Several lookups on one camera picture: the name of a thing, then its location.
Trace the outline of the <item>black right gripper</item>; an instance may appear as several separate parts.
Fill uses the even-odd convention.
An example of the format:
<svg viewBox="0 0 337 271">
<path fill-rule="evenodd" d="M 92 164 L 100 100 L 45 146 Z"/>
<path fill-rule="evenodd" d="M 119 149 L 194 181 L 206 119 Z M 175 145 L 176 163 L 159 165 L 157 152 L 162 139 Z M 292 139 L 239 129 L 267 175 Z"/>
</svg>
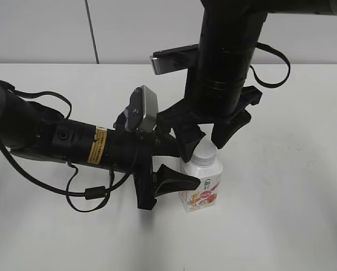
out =
<svg viewBox="0 0 337 271">
<path fill-rule="evenodd" d="M 251 114 L 246 108 L 259 104 L 261 97 L 262 92 L 256 87 L 244 87 L 236 109 L 227 116 L 211 115 L 203 109 L 194 109 L 182 99 L 158 113 L 157 125 L 165 130 L 173 128 L 181 159 L 190 161 L 196 146 L 205 136 L 198 124 L 214 125 L 212 142 L 218 149 L 222 149 L 239 129 L 251 121 Z"/>
</svg>

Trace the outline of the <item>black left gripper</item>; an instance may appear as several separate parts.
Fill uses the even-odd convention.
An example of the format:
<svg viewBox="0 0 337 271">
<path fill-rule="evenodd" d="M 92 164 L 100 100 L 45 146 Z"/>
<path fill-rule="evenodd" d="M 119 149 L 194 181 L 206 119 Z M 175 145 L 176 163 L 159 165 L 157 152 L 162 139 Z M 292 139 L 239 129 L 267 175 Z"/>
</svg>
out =
<svg viewBox="0 0 337 271">
<path fill-rule="evenodd" d="M 110 171 L 110 184 L 100 207 L 107 205 L 111 192 L 133 176 L 137 207 L 152 210 L 156 198 L 165 194 L 193 191 L 200 179 L 172 170 L 162 164 L 153 170 L 153 157 L 179 157 L 178 144 L 170 133 L 151 133 L 100 128 L 100 166 Z"/>
</svg>

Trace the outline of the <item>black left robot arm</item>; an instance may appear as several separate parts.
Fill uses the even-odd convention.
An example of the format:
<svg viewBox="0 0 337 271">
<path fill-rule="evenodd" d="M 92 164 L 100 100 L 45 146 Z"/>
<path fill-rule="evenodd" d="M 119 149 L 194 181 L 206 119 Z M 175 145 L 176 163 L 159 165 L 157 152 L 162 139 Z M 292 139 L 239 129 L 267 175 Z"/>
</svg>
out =
<svg viewBox="0 0 337 271">
<path fill-rule="evenodd" d="M 25 93 L 0 80 L 0 151 L 12 167 L 37 186 L 66 200 L 100 199 L 104 207 L 111 192 L 129 177 L 134 178 L 137 205 L 151 210 L 157 197 L 200 185 L 196 177 L 176 172 L 166 165 L 153 170 L 154 156 L 179 157 L 176 140 L 156 125 L 157 98 L 146 86 L 137 87 L 128 106 L 117 117 L 112 129 L 72 120 L 69 115 L 36 102 L 43 92 Z M 109 171 L 107 186 L 74 192 L 59 189 L 29 174 L 16 158 L 79 165 Z"/>
</svg>

